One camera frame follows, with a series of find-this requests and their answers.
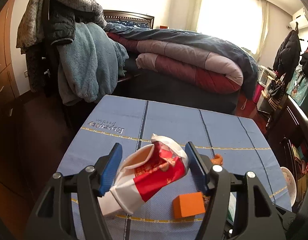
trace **teal bag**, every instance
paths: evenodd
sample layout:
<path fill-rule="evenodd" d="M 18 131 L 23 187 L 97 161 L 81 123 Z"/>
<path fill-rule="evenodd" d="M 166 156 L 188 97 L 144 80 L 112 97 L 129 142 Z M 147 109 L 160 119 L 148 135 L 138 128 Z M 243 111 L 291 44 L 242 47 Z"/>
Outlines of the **teal bag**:
<path fill-rule="evenodd" d="M 299 67 L 294 71 L 287 94 L 294 99 L 308 116 L 308 79 Z"/>

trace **crumpled paper cup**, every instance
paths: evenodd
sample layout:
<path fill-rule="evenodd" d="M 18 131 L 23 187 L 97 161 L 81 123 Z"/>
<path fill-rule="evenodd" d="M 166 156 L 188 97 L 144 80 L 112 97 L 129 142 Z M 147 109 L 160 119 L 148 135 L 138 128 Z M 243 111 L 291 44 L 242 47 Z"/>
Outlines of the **crumpled paper cup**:
<path fill-rule="evenodd" d="M 162 187 L 187 174 L 188 157 L 178 143 L 156 134 L 151 142 L 121 163 L 114 185 L 98 198 L 104 216 L 121 210 L 132 215 Z"/>

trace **sheer curtain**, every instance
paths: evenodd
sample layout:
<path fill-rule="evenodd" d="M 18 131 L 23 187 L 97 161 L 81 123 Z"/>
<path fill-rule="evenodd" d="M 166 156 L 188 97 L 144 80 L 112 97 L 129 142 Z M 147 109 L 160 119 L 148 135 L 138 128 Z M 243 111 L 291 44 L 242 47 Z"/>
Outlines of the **sheer curtain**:
<path fill-rule="evenodd" d="M 196 32 L 202 0 L 189 0 L 188 4 L 189 8 L 186 17 L 187 20 L 186 20 L 185 30 Z"/>
<path fill-rule="evenodd" d="M 258 61 L 268 33 L 268 10 L 265 0 L 202 0 L 197 31 L 230 41 Z"/>

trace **plate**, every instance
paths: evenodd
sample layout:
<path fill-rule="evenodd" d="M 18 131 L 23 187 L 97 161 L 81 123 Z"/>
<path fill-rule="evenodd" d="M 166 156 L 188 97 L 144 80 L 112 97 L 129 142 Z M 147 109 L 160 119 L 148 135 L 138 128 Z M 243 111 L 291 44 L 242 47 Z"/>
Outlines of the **plate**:
<path fill-rule="evenodd" d="M 288 168 L 281 167 L 281 171 L 283 173 L 286 185 L 288 187 L 288 192 L 290 195 L 291 207 L 292 207 L 296 200 L 296 183 L 295 183 L 292 173 L 289 171 Z"/>

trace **wooden headboard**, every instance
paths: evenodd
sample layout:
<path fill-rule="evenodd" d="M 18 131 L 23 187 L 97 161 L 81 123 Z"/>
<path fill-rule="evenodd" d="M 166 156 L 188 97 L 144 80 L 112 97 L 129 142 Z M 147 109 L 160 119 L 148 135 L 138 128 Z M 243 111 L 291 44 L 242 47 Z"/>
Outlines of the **wooden headboard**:
<path fill-rule="evenodd" d="M 154 26 L 154 16 L 149 16 L 139 13 L 104 10 L 104 18 L 105 20 L 123 20 L 123 21 L 133 21 L 141 23 L 147 22 L 149 23 L 151 29 Z"/>

